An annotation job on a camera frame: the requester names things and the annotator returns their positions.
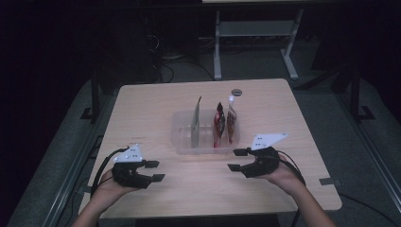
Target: wooden tabletop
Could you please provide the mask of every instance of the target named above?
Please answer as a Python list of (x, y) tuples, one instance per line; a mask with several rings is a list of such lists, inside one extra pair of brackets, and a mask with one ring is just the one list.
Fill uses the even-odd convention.
[[(285, 132), (288, 137), (275, 145), (301, 169), (306, 185), (324, 210), (338, 210), (340, 197), (329, 178), (304, 117), (284, 79), (232, 80), (171, 84), (130, 85), (121, 88), (96, 159), (90, 184), (104, 158), (114, 150), (139, 144), (146, 160), (160, 161), (157, 168), (138, 168), (151, 176), (165, 174), (160, 183), (125, 195), (103, 218), (159, 218), (212, 215), (267, 214), (295, 211), (293, 199), (275, 185), (246, 179), (231, 172), (227, 164), (245, 165), (252, 156), (233, 153), (180, 155), (171, 143), (172, 116), (193, 111), (201, 96), (200, 109), (214, 110), (240, 89), (235, 110), (240, 123), (239, 148), (251, 146), (257, 133)], [(113, 167), (113, 159), (105, 169)], [(85, 195), (81, 208), (87, 203)]]

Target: plastic packet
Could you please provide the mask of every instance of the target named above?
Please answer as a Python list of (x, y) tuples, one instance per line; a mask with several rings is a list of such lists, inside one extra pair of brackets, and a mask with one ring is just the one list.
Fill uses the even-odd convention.
[(228, 142), (233, 144), (235, 135), (235, 124), (236, 124), (236, 113), (233, 108), (234, 96), (228, 97), (228, 113), (227, 113), (227, 132), (228, 132)]
[(225, 128), (225, 116), (221, 102), (218, 103), (218, 108), (216, 109), (216, 114), (213, 123), (214, 123), (213, 148), (219, 148), (221, 146), (221, 136), (224, 133), (224, 128)]
[(200, 102), (201, 96), (198, 100), (197, 106), (195, 107), (194, 116), (192, 117), (191, 148), (198, 148), (200, 146)]

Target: dark background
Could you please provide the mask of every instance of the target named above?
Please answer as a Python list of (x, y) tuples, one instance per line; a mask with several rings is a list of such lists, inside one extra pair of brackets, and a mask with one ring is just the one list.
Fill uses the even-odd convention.
[[(329, 69), (348, 60), (350, 55), (357, 56), (362, 77), (375, 86), (399, 122), (401, 27), (397, 13), (400, 9), (390, 1), (377, 5), (358, 3), (347, 10), (310, 9), (305, 12), (298, 36), (300, 39), (319, 36), (324, 40), (316, 68)], [(147, 32), (154, 32), (142, 27), (143, 17), (85, 10), (81, 3), (62, 0), (8, 0), (0, 3), (0, 10), (0, 226), (4, 226), (75, 95), (95, 73), (95, 68), (106, 63), (107, 67), (97, 73), (106, 81), (104, 90), (111, 91), (124, 83), (155, 81), (158, 75), (151, 65), (158, 60), (147, 52), (147, 40), (141, 39)], [(186, 14), (188, 20), (183, 24), (173, 15), (176, 13), (159, 18), (172, 29), (166, 26), (162, 29), (154, 21), (151, 28), (159, 28), (159, 35), (167, 44), (196, 55), (197, 36), (213, 35), (214, 29), (209, 29), (214, 18), (208, 18), (213, 13), (205, 12), (203, 16), (208, 20), (202, 22), (196, 14)], [(317, 16), (322, 19), (317, 21), (314, 19)], [(127, 20), (134, 23), (121, 26)], [(180, 26), (185, 29), (174, 29)], [(138, 32), (127, 38), (130, 34), (125, 29)], [(96, 44), (113, 53), (115, 59), (111, 60)], [(133, 52), (140, 53), (135, 55), (139, 57), (134, 57)], [(141, 62), (145, 68), (119, 64), (133, 61)], [(110, 79), (115, 75), (113, 72), (122, 76)]]

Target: floor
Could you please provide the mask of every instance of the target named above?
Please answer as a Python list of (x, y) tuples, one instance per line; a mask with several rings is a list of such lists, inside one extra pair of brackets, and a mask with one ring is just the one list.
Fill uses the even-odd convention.
[[(294, 88), (322, 73), (310, 70), (319, 41), (297, 41), (291, 57), (300, 78), (289, 79), (279, 51), (285, 43), (285, 40), (266, 40), (263, 46), (242, 45), (236, 53), (223, 53), (222, 79), (283, 78)], [(166, 66), (162, 67), (163, 79), (159, 82), (207, 81), (213, 77), (211, 51), (199, 55), (195, 63), (184, 56), (166, 62)], [(364, 80), (360, 84), (360, 106), (368, 106), (375, 120), (356, 123), (348, 112), (349, 92), (338, 95), (330, 90), (334, 78), (307, 91), (293, 91), (343, 202), (339, 211), (328, 214), (339, 226), (399, 226), (401, 209), (390, 193), (388, 179), (377, 167), (377, 154), (372, 149), (378, 151), (394, 181), (400, 183), (401, 126), (382, 104), (375, 88)], [(9, 226), (72, 224), (83, 192), (87, 191), (96, 149), (117, 96), (118, 91), (113, 95), (100, 94), (100, 116), (91, 124), (90, 120), (80, 119), (83, 110), (91, 106), (90, 82), (81, 88)], [(289, 226), (293, 216), (294, 213), (278, 214), (281, 226)], [(135, 226), (135, 220), (102, 219), (99, 224)], [(297, 226), (305, 226), (301, 218)]]

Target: translucent storage box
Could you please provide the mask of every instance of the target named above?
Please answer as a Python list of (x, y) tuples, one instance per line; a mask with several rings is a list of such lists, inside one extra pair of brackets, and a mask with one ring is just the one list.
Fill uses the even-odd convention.
[(173, 114), (171, 129), (171, 142), (180, 154), (213, 154), (231, 153), (239, 142), (239, 121), (236, 116), (235, 133), (233, 144), (228, 141), (227, 126), (221, 136), (219, 148), (213, 148), (213, 119), (216, 110), (200, 110), (200, 139), (199, 147), (191, 148), (191, 123), (194, 115), (193, 111), (181, 111)]

